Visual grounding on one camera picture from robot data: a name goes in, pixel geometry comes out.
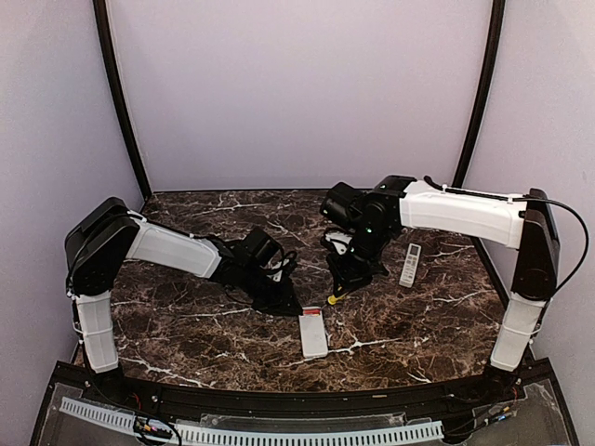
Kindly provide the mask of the yellow handled screwdriver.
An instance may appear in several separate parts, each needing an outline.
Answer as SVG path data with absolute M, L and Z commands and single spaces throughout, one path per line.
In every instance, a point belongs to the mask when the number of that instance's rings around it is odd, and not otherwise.
M 348 295 L 349 290 L 344 288 L 341 285 L 338 285 L 334 291 L 333 294 L 331 294 L 329 297 L 327 297 L 326 299 L 326 303 L 330 306 L 334 306 L 336 305 L 338 302 L 342 301 L 345 299 L 345 297 Z

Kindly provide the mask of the white remote control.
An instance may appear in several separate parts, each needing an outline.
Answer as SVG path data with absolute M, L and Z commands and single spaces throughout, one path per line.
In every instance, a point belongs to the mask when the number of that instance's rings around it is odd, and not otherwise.
M 324 327 L 323 311 L 317 316 L 298 317 L 302 354 L 305 359 L 326 357 L 328 345 Z

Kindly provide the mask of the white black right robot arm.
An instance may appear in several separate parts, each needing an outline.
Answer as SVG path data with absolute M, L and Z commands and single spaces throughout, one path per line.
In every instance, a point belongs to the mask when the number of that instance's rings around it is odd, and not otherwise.
M 324 196 L 322 216 L 332 228 L 321 244 L 328 250 L 333 300 L 387 274 L 385 247 L 405 229 L 442 230 L 485 239 L 516 251 L 509 301 L 489 363 L 474 394 L 493 403 L 509 390 L 510 376 L 539 331 L 559 280 L 560 238 L 551 211 L 556 202 L 540 189 L 497 194 L 439 185 L 430 177 L 388 176 L 371 190 L 338 182 Z

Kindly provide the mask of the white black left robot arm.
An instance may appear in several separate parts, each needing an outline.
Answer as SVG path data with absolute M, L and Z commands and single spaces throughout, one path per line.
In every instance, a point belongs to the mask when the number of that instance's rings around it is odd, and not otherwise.
M 127 260 L 181 270 L 198 278 L 238 288 L 252 309 L 272 316 L 300 316 L 291 273 L 297 254 L 286 252 L 261 228 L 241 240 L 198 237 L 151 222 L 117 197 L 106 199 L 71 230 L 64 243 L 66 295 L 74 308 L 73 326 L 96 391 L 111 405 L 131 397 L 130 383 L 116 371 L 111 292 Z

